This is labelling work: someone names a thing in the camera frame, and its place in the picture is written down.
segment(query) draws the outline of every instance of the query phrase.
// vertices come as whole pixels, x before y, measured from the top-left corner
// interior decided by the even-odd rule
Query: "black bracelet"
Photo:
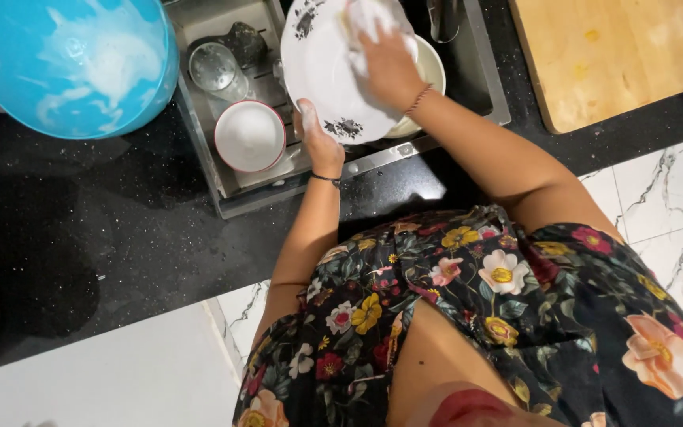
[[[313,172],[313,171],[309,171],[309,175],[312,176],[313,178],[316,178],[316,179],[322,179],[322,180],[324,180],[324,181],[330,181],[330,182],[334,185],[334,187],[336,187],[337,189],[338,189],[339,186],[342,184],[342,179],[341,179],[341,178],[336,178],[336,179],[333,179],[333,178],[326,178],[325,176],[320,176],[320,175],[318,175],[317,173],[315,173],[315,172]]]

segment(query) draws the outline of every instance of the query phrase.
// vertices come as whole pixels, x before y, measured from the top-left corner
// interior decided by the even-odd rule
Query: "bowl with red rim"
[[[260,101],[232,104],[215,125],[215,149],[238,172],[260,172],[279,161],[286,130],[278,112]]]

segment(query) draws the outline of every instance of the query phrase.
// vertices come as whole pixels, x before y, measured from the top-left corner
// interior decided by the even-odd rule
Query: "cutting board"
[[[510,0],[546,127],[683,92],[683,0]]]

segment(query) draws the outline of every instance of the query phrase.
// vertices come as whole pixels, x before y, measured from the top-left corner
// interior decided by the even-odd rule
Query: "floral dress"
[[[497,206],[413,215],[333,248],[298,297],[250,354],[234,425],[385,425],[425,298],[531,412],[683,426],[683,311],[630,247],[591,227],[525,236]]]

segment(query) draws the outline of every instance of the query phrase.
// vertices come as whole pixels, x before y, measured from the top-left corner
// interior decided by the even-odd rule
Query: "kitchen counter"
[[[481,5],[507,127],[576,175],[683,141],[683,93],[551,135],[506,2]],[[467,207],[473,195],[459,167],[432,150],[345,181],[340,234]],[[0,365],[268,278],[299,203],[218,218],[174,102],[139,131],[99,141],[57,140],[0,115]]]

